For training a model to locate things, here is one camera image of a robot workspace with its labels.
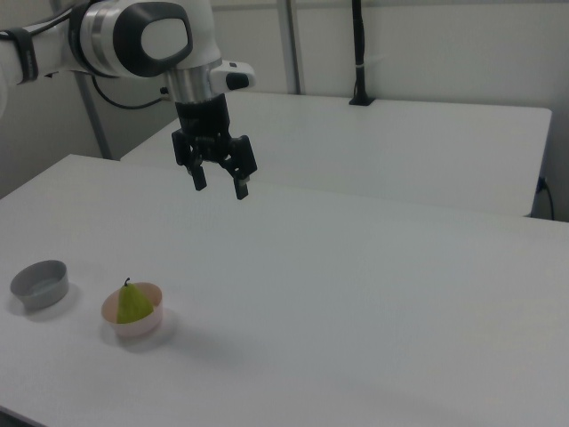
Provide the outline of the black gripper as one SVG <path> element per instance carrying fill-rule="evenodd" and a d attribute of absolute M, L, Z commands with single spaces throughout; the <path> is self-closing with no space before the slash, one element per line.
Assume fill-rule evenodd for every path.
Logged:
<path fill-rule="evenodd" d="M 172 134 L 176 163 L 184 166 L 195 188 L 207 185 L 203 160 L 219 163 L 233 178 L 236 198 L 248 196 L 247 182 L 257 171 L 248 136 L 230 138 L 228 106 L 225 98 L 198 103 L 175 103 L 180 129 Z"/>

